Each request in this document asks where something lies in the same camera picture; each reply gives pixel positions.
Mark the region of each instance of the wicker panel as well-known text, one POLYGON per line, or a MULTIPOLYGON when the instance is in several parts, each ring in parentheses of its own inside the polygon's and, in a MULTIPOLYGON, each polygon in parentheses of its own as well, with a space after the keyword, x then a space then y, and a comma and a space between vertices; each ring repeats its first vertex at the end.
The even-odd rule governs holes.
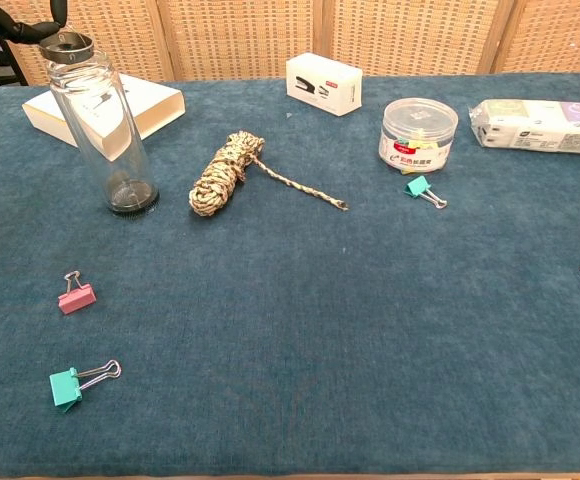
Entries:
POLYGON ((471 74, 498 0, 335 0, 332 57, 367 75, 471 74))
POLYGON ((497 65, 505 72, 580 72, 580 0, 529 0, 497 65))
MULTIPOLYGON (((0 0, 2 8, 25 23, 52 20, 49 4, 48 0, 0 0)), ((174 79, 155 0, 71 1, 68 24, 93 38, 96 48, 105 51, 120 72, 151 81, 174 79)), ((37 47, 11 47, 28 83, 47 84, 45 61, 37 47)))
POLYGON ((281 77, 288 58, 312 49, 312 0, 159 0, 159 6, 180 80, 281 77))

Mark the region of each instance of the glass bottle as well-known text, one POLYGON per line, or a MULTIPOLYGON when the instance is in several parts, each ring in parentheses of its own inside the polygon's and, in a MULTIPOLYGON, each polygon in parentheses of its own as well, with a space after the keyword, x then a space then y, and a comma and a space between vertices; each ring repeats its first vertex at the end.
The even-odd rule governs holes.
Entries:
POLYGON ((50 90, 90 176, 113 212, 145 210, 159 190, 119 74, 88 37, 74 32, 53 37, 40 45, 50 60, 50 90))

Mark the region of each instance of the teal binder clip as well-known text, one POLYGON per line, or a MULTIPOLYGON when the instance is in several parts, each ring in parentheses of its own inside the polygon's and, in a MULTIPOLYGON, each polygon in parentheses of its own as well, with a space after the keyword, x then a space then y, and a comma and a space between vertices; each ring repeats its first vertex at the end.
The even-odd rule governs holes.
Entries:
POLYGON ((445 208, 448 205, 448 202, 441 200, 434 193, 432 193, 430 191, 431 186, 432 185, 430 185, 426 180, 426 177, 421 175, 406 185, 406 193, 413 198, 424 198, 437 208, 445 208))
POLYGON ((55 407, 63 412, 67 412, 72 405, 81 401, 81 392, 86 388, 99 383, 106 378, 118 378, 121 376, 121 365, 116 360, 110 360, 103 367, 93 368, 85 372, 77 372, 76 368, 71 368, 65 372, 54 373, 50 375, 50 386, 52 387, 52 396, 55 407), (83 385, 79 385, 79 379, 97 377, 89 380, 83 385))

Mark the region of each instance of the clear plastic container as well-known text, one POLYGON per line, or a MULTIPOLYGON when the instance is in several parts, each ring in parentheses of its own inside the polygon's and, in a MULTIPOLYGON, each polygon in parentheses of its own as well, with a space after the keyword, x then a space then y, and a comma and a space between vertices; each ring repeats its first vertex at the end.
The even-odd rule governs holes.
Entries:
POLYGON ((402 98, 383 114, 379 156, 403 173, 444 167, 459 117, 447 105, 427 98, 402 98))
POLYGON ((136 213, 156 202, 159 190, 119 74, 88 40, 71 32, 48 40, 42 53, 51 60, 50 89, 105 204, 136 213))

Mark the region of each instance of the coiled rope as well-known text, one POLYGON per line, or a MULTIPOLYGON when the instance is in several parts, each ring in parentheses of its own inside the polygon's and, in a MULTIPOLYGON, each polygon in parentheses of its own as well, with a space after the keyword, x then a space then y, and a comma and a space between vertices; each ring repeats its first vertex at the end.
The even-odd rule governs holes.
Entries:
POLYGON ((201 174, 201 178, 194 183, 194 188, 190 190, 188 197, 192 209, 204 217, 214 215, 217 210, 228 203, 237 180, 246 181, 246 167, 255 163, 272 178, 289 187, 325 200, 340 210, 348 210, 346 202, 332 198, 314 188, 293 182, 270 170, 257 158, 263 150, 264 143, 263 138, 255 137, 244 131, 229 135, 227 143, 217 151, 201 174))

